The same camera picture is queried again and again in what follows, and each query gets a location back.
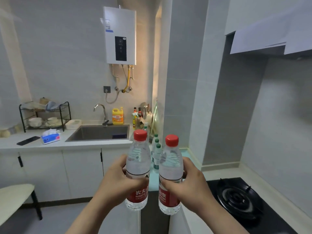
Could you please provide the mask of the person's right hand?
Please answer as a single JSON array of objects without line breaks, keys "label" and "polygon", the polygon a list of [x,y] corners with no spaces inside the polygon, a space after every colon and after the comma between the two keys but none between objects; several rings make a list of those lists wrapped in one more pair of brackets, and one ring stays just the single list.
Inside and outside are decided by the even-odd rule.
[{"label": "person's right hand", "polygon": [[196,168],[193,162],[183,157],[184,171],[186,172],[185,180],[182,181],[182,193],[174,194],[182,204],[192,212],[196,212],[200,204],[204,201],[215,200],[203,173]]}]

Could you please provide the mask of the person's left hand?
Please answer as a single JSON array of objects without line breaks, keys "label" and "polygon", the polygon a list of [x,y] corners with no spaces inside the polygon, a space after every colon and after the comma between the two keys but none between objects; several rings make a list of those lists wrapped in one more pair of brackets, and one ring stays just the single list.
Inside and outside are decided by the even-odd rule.
[{"label": "person's left hand", "polygon": [[126,199],[135,191],[127,191],[127,177],[123,168],[126,165],[127,155],[123,154],[107,170],[94,196],[110,200]]}]

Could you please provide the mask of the red-capped clear water bottle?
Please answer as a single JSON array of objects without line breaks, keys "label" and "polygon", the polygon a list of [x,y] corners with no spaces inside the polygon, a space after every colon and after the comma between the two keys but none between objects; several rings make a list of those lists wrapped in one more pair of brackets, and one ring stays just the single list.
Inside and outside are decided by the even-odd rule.
[{"label": "red-capped clear water bottle", "polygon": [[[142,129],[133,133],[134,141],[130,146],[126,161],[126,176],[130,179],[150,177],[151,151],[147,142],[147,132]],[[131,211],[142,210],[148,201],[149,184],[132,192],[125,200]]]},{"label": "red-capped clear water bottle", "polygon": [[179,211],[180,201],[164,187],[163,181],[182,182],[183,158],[178,143],[177,135],[167,135],[159,162],[158,205],[160,210],[169,216],[175,215]]}]

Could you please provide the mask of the person's right forearm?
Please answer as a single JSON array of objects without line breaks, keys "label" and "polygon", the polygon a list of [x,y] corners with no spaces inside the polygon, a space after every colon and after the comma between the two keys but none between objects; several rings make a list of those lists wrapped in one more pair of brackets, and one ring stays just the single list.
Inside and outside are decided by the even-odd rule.
[{"label": "person's right forearm", "polygon": [[249,234],[216,200],[206,200],[195,212],[213,234]]}]

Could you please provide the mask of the person's left forearm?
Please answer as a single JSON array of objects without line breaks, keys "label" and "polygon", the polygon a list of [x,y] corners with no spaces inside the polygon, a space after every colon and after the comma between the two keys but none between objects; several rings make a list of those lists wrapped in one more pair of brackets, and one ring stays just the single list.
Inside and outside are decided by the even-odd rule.
[{"label": "person's left forearm", "polygon": [[123,201],[124,199],[110,200],[94,196],[65,234],[98,234],[109,212]]}]

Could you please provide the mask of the yellow detergent bottle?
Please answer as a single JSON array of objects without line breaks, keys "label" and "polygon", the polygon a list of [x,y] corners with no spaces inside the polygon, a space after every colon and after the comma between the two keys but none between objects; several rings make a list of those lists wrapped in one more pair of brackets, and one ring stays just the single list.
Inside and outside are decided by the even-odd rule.
[{"label": "yellow detergent bottle", "polygon": [[123,107],[114,108],[112,110],[112,123],[113,125],[123,125],[124,119],[123,119]]}]

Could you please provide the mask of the chrome sink faucet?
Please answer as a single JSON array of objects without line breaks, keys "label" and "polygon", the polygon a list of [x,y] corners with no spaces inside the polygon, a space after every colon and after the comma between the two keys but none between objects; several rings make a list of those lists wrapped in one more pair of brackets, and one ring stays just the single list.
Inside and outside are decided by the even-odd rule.
[{"label": "chrome sink faucet", "polygon": [[97,104],[97,105],[94,107],[93,112],[95,112],[96,109],[97,109],[98,107],[102,107],[102,108],[103,108],[104,119],[103,119],[102,125],[103,125],[103,126],[108,126],[109,120],[107,119],[107,116],[106,116],[106,108],[105,108],[105,106],[104,106],[103,104]]}]

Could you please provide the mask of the white lower kitchen cabinet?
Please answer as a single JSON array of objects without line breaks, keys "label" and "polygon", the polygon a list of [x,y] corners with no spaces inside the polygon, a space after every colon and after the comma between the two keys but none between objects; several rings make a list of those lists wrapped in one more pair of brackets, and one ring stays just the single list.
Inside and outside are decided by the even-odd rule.
[{"label": "white lower kitchen cabinet", "polygon": [[[129,146],[0,152],[0,188],[32,184],[39,202],[92,197],[108,167],[128,149]],[[23,167],[19,165],[18,156],[21,156]]]}]

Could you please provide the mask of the white plastic container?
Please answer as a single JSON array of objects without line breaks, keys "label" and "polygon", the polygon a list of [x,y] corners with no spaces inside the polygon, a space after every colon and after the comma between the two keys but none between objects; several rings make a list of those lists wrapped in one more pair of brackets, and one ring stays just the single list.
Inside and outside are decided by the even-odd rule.
[{"label": "white plastic container", "polygon": [[66,130],[77,130],[82,125],[82,120],[72,119],[65,124]]}]

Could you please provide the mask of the blue tissue pack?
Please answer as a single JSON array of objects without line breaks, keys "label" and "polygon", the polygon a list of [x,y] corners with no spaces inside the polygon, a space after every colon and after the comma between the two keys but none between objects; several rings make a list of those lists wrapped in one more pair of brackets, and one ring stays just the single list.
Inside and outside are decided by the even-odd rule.
[{"label": "blue tissue pack", "polygon": [[41,141],[43,145],[53,143],[60,140],[60,131],[57,129],[49,129],[42,133]]}]

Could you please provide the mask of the black gas stove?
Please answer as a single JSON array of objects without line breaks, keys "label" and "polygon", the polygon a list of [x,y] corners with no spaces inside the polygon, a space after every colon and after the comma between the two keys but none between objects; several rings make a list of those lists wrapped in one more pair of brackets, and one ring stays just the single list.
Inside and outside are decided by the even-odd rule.
[{"label": "black gas stove", "polygon": [[[217,185],[218,180],[211,180],[211,181],[206,181],[206,182],[214,198],[221,205],[220,201],[218,200],[217,192],[216,192],[216,185]],[[263,199],[262,199],[262,202],[263,202],[263,216],[261,216],[259,219],[244,220],[244,219],[235,217],[232,214],[231,215],[249,232],[249,234],[298,234]]]}]

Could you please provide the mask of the metal water pipe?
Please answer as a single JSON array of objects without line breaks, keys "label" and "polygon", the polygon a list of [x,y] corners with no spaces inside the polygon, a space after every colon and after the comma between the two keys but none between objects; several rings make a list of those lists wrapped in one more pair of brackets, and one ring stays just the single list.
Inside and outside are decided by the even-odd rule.
[{"label": "metal water pipe", "polygon": [[112,76],[115,79],[115,91],[119,91],[119,88],[118,88],[118,77],[119,76],[114,73],[114,64],[111,64],[111,68],[112,68]]},{"label": "metal water pipe", "polygon": [[133,76],[134,76],[134,66],[129,65],[128,66],[128,90],[129,91],[132,91],[131,81],[133,80]]}]

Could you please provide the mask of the black smartphone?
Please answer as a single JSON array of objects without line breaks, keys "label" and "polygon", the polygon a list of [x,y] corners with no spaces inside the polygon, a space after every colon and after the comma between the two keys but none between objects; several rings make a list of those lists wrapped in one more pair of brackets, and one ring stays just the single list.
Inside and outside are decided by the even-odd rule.
[{"label": "black smartphone", "polygon": [[36,141],[36,140],[39,140],[40,138],[41,138],[41,137],[33,136],[33,137],[30,137],[30,138],[27,138],[27,139],[25,139],[25,140],[23,140],[23,141],[18,142],[17,145],[19,145],[19,146],[24,146],[24,145],[26,145],[26,144],[29,144],[29,143],[34,142],[34,141]]}]

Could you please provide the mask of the white cushioned stool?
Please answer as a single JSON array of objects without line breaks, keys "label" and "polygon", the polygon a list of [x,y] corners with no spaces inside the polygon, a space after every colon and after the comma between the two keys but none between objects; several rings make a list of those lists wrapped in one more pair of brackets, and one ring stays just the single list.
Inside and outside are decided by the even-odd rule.
[{"label": "white cushioned stool", "polygon": [[4,224],[31,197],[31,207],[36,210],[39,220],[42,220],[41,208],[32,184],[19,184],[0,189],[0,226]]}]

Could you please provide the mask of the white range hood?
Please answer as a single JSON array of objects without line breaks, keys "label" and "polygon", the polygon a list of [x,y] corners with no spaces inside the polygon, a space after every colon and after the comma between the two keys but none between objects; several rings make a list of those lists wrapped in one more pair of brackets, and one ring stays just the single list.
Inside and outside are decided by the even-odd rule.
[{"label": "white range hood", "polygon": [[230,54],[280,50],[281,55],[312,54],[312,0],[302,0],[294,7],[269,16],[234,34]]}]

